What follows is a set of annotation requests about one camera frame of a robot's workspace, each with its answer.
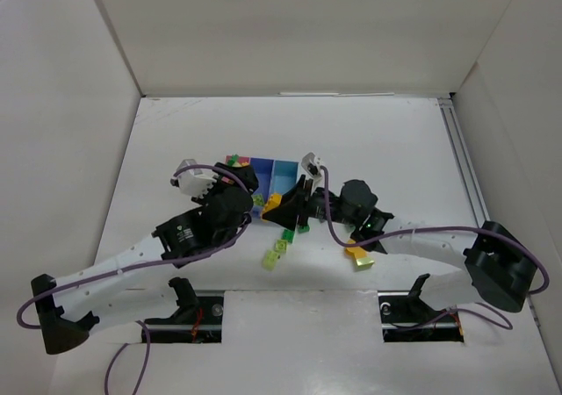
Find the aluminium rail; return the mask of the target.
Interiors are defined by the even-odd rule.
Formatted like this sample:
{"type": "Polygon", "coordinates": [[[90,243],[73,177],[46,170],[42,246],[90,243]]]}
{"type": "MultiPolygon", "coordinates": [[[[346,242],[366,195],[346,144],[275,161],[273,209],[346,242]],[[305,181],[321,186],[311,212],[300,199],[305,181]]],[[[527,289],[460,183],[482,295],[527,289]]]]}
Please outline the aluminium rail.
{"type": "Polygon", "coordinates": [[[472,165],[468,146],[465,143],[458,121],[455,107],[451,98],[440,97],[437,99],[437,102],[449,135],[450,145],[458,166],[461,181],[472,209],[472,215],[475,218],[475,222],[481,225],[485,220],[489,219],[489,214],[479,187],[478,178],[472,165]]]}

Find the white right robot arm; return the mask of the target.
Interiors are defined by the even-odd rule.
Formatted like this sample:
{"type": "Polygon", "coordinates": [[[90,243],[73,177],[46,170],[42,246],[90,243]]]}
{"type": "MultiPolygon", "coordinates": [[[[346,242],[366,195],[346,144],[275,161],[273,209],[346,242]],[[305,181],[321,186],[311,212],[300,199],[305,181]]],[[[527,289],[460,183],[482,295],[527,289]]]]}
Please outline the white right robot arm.
{"type": "Polygon", "coordinates": [[[504,226],[424,226],[376,206],[363,180],[345,182],[338,195],[301,177],[284,195],[272,195],[262,218],[295,231],[309,219],[351,226],[348,249],[411,255],[453,267],[450,273],[424,272],[410,289],[413,298],[435,310],[485,302],[504,312],[520,312],[537,272],[537,260],[504,226]]]}

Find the orange round lego piece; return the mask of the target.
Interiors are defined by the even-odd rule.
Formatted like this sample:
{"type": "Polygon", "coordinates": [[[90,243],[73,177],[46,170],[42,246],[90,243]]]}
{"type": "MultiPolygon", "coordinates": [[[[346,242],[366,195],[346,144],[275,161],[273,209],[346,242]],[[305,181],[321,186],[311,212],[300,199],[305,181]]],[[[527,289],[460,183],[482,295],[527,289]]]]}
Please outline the orange round lego piece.
{"type": "Polygon", "coordinates": [[[368,256],[367,252],[359,246],[346,247],[344,252],[353,259],[360,259],[368,256]]]}

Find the pale green lego block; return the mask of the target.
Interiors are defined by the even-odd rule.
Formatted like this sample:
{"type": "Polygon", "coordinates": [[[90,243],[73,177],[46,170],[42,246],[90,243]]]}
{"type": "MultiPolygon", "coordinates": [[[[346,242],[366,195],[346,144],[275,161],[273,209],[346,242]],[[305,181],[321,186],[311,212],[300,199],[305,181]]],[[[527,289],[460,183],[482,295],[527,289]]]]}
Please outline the pale green lego block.
{"type": "Polygon", "coordinates": [[[262,194],[254,194],[252,196],[254,206],[264,207],[265,201],[262,194]]]}

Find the lime sloped lego piece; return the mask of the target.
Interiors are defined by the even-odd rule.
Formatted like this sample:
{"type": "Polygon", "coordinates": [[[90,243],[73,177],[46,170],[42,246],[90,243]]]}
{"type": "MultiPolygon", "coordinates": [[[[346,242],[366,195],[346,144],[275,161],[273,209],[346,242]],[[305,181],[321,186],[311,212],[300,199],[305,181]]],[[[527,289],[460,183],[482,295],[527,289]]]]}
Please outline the lime sloped lego piece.
{"type": "Polygon", "coordinates": [[[356,269],[356,271],[368,270],[374,264],[375,264],[375,260],[368,255],[355,258],[355,269],[356,269]]]}

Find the yellow rectangular lego brick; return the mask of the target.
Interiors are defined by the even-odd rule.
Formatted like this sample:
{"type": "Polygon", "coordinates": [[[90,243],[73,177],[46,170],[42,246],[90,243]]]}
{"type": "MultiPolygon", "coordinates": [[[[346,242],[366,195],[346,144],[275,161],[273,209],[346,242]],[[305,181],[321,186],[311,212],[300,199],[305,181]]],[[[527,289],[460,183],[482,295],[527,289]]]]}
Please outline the yellow rectangular lego brick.
{"type": "Polygon", "coordinates": [[[267,202],[265,203],[262,212],[261,212],[261,218],[265,219],[265,214],[273,209],[276,209],[280,206],[281,202],[282,202],[282,195],[279,193],[273,193],[270,195],[270,197],[268,198],[267,202]]]}

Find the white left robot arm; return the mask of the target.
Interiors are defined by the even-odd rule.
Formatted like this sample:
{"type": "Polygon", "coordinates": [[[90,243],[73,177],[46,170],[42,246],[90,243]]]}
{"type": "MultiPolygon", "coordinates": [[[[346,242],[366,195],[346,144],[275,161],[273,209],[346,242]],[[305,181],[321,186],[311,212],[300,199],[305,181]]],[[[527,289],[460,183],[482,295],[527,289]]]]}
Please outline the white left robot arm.
{"type": "Polygon", "coordinates": [[[251,221],[259,182],[250,165],[183,160],[170,183],[196,208],[130,248],[73,275],[31,281],[44,347],[59,355],[99,331],[145,318],[186,319],[198,299],[181,268],[235,244],[251,221]]]}

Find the light blue plastic bin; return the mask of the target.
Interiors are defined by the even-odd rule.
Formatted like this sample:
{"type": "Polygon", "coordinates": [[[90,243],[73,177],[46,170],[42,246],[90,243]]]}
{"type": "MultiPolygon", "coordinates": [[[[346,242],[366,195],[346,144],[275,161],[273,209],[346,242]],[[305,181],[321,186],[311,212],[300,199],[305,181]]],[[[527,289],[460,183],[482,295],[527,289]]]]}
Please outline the light blue plastic bin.
{"type": "Polygon", "coordinates": [[[273,161],[274,166],[270,184],[270,195],[279,193],[283,196],[291,190],[298,181],[299,165],[293,161],[273,161]]]}

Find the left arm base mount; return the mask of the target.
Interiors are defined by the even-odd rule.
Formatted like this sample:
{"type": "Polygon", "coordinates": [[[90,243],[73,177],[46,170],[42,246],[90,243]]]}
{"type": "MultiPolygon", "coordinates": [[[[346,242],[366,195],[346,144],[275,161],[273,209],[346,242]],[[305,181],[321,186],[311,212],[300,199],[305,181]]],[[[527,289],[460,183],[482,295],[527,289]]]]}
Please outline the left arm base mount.
{"type": "Polygon", "coordinates": [[[187,278],[173,278],[175,308],[164,317],[145,320],[154,344],[218,344],[222,341],[223,291],[195,291],[187,278]]]}

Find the lime green lego brick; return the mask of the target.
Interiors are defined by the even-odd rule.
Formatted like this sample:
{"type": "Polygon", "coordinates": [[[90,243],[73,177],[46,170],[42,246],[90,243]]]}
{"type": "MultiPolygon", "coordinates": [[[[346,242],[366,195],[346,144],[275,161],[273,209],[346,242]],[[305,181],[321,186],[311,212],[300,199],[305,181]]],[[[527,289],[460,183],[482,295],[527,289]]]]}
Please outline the lime green lego brick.
{"type": "Polygon", "coordinates": [[[274,250],[280,254],[285,254],[290,246],[290,242],[284,239],[278,239],[275,242],[274,250]]]}

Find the green lego plate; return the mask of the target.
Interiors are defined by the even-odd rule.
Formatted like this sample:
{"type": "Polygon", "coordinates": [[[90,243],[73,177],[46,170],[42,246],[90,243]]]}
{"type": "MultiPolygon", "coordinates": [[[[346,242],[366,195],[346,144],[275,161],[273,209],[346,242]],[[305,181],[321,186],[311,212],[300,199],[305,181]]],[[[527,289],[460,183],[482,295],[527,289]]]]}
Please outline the green lego plate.
{"type": "Polygon", "coordinates": [[[237,154],[229,155],[226,158],[226,164],[228,166],[234,166],[238,162],[238,159],[239,159],[239,155],[237,155],[237,154]]]}

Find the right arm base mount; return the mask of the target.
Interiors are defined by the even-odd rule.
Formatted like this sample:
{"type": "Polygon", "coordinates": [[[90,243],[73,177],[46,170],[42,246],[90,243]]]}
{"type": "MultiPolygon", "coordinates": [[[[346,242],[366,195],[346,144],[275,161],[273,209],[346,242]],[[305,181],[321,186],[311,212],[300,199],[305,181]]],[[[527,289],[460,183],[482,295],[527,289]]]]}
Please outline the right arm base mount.
{"type": "Polygon", "coordinates": [[[379,291],[382,337],[386,343],[464,342],[456,313],[435,310],[420,296],[429,274],[419,276],[408,291],[379,291]]]}

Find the pink plastic bin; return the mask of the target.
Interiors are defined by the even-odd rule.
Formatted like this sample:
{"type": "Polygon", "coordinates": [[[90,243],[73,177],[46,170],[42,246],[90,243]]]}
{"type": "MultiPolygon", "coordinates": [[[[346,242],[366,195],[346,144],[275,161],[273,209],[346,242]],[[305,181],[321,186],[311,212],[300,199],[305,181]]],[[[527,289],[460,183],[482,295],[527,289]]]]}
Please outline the pink plastic bin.
{"type": "Polygon", "coordinates": [[[225,158],[225,164],[233,168],[246,167],[250,164],[251,159],[246,156],[240,156],[237,154],[228,155],[225,158]]]}

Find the pale green lego piece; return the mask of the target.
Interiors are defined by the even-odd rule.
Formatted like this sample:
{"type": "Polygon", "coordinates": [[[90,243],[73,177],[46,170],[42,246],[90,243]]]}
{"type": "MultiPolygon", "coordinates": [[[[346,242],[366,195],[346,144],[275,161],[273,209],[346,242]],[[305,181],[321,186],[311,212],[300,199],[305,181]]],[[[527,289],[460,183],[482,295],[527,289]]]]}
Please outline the pale green lego piece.
{"type": "Polygon", "coordinates": [[[262,267],[268,271],[272,271],[282,257],[283,254],[276,250],[267,250],[262,259],[262,267]]]}

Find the small green lego brick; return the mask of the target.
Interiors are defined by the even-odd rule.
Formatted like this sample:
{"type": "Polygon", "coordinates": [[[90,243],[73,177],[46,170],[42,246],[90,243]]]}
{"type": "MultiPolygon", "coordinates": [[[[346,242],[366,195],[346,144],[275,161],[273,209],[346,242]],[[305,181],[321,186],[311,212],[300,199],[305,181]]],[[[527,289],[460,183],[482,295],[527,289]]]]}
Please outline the small green lego brick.
{"type": "Polygon", "coordinates": [[[294,241],[295,232],[289,229],[285,229],[282,232],[281,239],[286,241],[288,244],[292,244],[294,241]]]}

